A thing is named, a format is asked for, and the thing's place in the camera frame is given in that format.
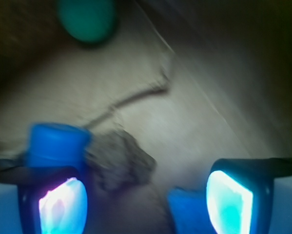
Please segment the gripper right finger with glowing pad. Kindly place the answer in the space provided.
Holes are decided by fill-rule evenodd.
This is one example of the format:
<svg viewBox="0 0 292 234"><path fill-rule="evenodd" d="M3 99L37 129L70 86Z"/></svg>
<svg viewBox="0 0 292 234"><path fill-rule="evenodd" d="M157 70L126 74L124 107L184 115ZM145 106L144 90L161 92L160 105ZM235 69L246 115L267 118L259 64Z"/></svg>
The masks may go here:
<svg viewBox="0 0 292 234"><path fill-rule="evenodd" d="M218 234L292 234L292 158L217 160L206 202Z"/></svg>

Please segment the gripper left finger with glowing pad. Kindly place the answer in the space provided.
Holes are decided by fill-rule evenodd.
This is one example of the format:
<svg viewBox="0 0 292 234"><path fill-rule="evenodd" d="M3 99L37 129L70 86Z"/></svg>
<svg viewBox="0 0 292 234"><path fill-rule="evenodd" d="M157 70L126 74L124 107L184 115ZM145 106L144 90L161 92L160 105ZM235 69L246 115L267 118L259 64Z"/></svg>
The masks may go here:
<svg viewBox="0 0 292 234"><path fill-rule="evenodd" d="M81 234L87 212L74 167L0 167L0 234Z"/></svg>

